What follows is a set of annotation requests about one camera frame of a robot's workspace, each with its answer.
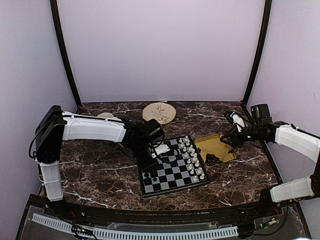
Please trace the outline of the black white chess board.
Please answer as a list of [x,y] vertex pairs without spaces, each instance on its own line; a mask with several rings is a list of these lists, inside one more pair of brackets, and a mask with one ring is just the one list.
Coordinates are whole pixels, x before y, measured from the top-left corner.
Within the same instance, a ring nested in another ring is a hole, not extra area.
[[[191,139],[191,143],[193,147],[195,148],[195,152],[197,153],[197,156],[200,160],[200,165],[203,168],[204,174],[205,174],[205,180],[194,183],[194,184],[185,184],[184,180],[182,178],[182,175],[180,173],[180,169],[178,167],[178,162],[176,159],[177,150],[178,150],[178,142],[177,140],[181,137],[175,137],[175,138],[169,138],[165,139],[163,141],[163,144],[166,144],[169,146],[170,151],[166,153],[162,153],[159,155],[159,158],[156,158],[158,161],[158,164],[156,165],[156,168],[154,171],[148,171],[149,177],[151,179],[150,185],[145,185],[144,183],[144,173],[145,171],[141,170],[138,167],[138,173],[139,173],[139,179],[140,179],[140,185],[141,185],[141,191],[142,196],[144,198],[153,197],[157,195],[163,195],[167,193],[177,192],[184,189],[199,187],[202,185],[207,185],[210,183],[209,177],[207,175],[204,161],[198,152],[198,149],[195,145],[195,142],[189,136]],[[153,182],[153,177],[157,177],[157,181]],[[161,189],[155,189],[154,185],[160,185]]]

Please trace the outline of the gold metal tray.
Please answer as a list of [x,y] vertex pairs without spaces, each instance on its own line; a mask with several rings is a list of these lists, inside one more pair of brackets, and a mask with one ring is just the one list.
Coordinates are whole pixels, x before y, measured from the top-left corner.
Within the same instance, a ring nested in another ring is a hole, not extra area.
[[198,152],[207,168],[212,168],[237,159],[234,149],[221,142],[222,133],[198,138],[194,141]]

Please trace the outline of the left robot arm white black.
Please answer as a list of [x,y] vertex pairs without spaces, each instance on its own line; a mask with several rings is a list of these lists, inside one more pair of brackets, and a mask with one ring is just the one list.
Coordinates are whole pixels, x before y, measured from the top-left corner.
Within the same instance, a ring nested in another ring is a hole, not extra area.
[[143,169],[152,169],[167,153],[167,144],[156,143],[164,137],[162,126],[151,119],[136,123],[123,117],[98,117],[63,111],[53,105],[35,130],[28,156],[35,160],[42,175],[42,184],[51,210],[60,218],[67,218],[70,206],[63,201],[60,175],[60,154],[63,141],[95,140],[119,143],[130,149]]

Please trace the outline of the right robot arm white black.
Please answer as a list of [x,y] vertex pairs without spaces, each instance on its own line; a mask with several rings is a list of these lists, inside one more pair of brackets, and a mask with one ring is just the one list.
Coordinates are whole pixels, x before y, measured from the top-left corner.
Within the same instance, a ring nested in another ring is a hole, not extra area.
[[308,133],[293,124],[284,121],[273,121],[269,106],[254,105],[250,108],[253,123],[235,111],[226,111],[223,115],[233,125],[220,141],[233,148],[241,148],[245,142],[263,141],[274,143],[294,150],[309,158],[315,164],[312,175],[282,183],[261,193],[262,201],[255,205],[255,213],[266,217],[275,208],[275,203],[320,196],[320,138]]

